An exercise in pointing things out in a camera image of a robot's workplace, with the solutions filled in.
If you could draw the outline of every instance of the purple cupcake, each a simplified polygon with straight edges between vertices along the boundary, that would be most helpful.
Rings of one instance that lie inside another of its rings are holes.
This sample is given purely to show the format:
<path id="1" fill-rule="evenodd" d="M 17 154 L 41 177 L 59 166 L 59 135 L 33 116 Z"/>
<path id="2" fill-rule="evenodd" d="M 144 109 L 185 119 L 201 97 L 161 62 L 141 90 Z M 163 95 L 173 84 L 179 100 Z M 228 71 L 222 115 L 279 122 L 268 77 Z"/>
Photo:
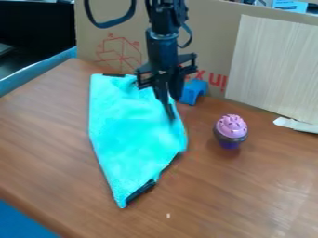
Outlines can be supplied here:
<path id="1" fill-rule="evenodd" d="M 220 146 L 235 149 L 247 138 L 247 124 L 238 115 L 223 115 L 214 126 L 213 132 Z"/>

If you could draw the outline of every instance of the blue block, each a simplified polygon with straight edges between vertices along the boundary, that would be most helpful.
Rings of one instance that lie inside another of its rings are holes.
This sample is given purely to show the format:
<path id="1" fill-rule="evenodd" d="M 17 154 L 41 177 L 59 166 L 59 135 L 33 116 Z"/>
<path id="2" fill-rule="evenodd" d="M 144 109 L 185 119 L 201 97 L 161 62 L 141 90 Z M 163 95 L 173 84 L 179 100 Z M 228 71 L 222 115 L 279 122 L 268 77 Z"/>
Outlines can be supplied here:
<path id="1" fill-rule="evenodd" d="M 183 104 L 195 105 L 199 96 L 206 95 L 208 84 L 206 81 L 199 79 L 192 79 L 183 88 L 182 97 L 179 102 Z"/>

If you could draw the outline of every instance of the wooden board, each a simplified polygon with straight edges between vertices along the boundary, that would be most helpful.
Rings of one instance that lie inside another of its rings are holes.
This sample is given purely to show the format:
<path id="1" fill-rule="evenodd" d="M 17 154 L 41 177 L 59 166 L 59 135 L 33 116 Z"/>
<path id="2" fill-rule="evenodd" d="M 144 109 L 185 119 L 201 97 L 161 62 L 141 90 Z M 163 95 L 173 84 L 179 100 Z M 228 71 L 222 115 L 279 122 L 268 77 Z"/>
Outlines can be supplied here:
<path id="1" fill-rule="evenodd" d="M 242 16 L 226 98 L 318 123 L 318 27 Z"/>

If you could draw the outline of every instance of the pink frosting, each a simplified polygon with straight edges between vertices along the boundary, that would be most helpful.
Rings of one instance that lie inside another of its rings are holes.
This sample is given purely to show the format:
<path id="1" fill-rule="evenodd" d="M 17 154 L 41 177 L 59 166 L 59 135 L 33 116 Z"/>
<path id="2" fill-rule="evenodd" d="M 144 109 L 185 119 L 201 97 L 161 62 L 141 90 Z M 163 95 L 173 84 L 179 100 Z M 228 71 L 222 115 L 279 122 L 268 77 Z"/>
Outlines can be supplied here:
<path id="1" fill-rule="evenodd" d="M 238 115 L 223 115 L 217 121 L 217 131 L 227 138 L 241 138 L 247 134 L 247 124 Z"/>

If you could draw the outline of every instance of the towel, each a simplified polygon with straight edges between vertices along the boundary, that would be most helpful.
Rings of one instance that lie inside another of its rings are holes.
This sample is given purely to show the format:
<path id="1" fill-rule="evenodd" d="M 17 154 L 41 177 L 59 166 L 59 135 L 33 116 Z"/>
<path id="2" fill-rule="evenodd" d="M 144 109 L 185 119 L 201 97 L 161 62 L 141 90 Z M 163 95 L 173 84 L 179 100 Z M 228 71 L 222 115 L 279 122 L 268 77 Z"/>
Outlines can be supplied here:
<path id="1" fill-rule="evenodd" d="M 93 74 L 88 133 L 119 207 L 155 183 L 188 144 L 179 118 L 171 123 L 151 88 L 138 89 L 135 75 Z"/>

